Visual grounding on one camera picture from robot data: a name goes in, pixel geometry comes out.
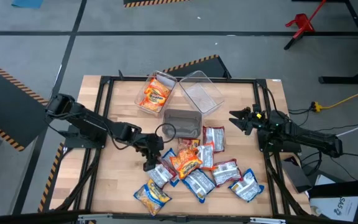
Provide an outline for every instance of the yellow and black caution stripe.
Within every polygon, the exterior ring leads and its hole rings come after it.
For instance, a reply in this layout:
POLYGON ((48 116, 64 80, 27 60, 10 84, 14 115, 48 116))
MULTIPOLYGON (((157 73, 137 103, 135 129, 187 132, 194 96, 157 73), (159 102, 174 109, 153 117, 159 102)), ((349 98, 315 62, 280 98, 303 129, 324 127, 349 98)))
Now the yellow and black caution stripe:
POLYGON ((187 63, 181 64, 181 65, 170 67, 168 69, 164 69, 164 70, 162 70, 162 72, 172 72, 172 71, 178 70, 180 68, 185 68, 187 66, 195 65, 197 63, 204 62, 206 60, 210 60, 210 59, 214 59, 214 58, 218 58, 218 57, 219 57, 219 55, 211 55, 211 56, 208 56, 208 57, 203 57, 203 58, 200 58, 198 60, 194 60, 194 61, 187 62, 187 63))
POLYGON ((11 138, 8 134, 6 134, 3 130, 0 129, 0 137, 8 142, 13 148, 18 151, 22 151, 24 149, 18 142, 16 142, 13 138, 11 138))
POLYGON ((42 193, 41 202, 40 202, 40 205, 38 206, 38 212, 46 212, 46 211, 44 211, 44 205, 47 200, 48 194, 50 192, 50 186, 52 184, 53 178, 57 176, 56 171, 57 171, 57 167, 58 167, 60 158, 63 156, 63 147, 64 147, 64 142, 61 142, 59 144, 59 147, 57 148, 55 160, 53 161, 52 168, 50 169, 47 184, 45 185, 45 190, 42 193))
POLYGON ((174 2, 183 2, 189 0, 151 0, 151 1, 138 1, 138 2, 130 2, 124 4, 124 7, 137 7, 137 6, 153 6, 157 4, 166 4, 166 3, 174 3, 174 2))
POLYGON ((26 87, 23 83, 21 83, 19 80, 15 79, 12 75, 7 73, 5 70, 0 68, 0 75, 4 77, 6 80, 11 82, 13 85, 21 89, 23 92, 31 96, 33 99, 37 100, 42 105, 48 104, 48 100, 42 98, 40 95, 36 94, 34 91, 32 91, 30 88, 26 87))

